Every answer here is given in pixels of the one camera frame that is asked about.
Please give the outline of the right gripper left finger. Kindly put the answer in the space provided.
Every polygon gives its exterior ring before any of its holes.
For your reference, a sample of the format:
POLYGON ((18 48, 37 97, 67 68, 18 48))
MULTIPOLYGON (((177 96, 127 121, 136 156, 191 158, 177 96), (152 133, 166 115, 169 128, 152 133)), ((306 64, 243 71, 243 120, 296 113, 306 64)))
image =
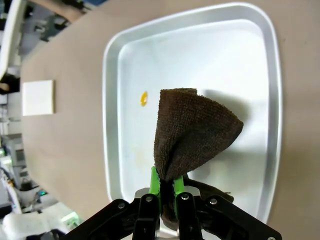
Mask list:
POLYGON ((115 199, 64 236, 65 240, 155 240, 160 229, 160 178, 151 168, 149 188, 136 192, 131 203, 115 199))

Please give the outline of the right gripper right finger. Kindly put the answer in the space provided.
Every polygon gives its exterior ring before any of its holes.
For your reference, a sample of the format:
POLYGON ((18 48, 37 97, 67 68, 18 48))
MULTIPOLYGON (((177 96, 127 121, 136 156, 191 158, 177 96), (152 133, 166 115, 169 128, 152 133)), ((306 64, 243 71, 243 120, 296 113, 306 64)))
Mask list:
POLYGON ((206 231, 220 240, 281 240, 282 235, 224 197, 203 200, 196 187, 173 181, 174 210, 181 240, 202 240, 206 231))

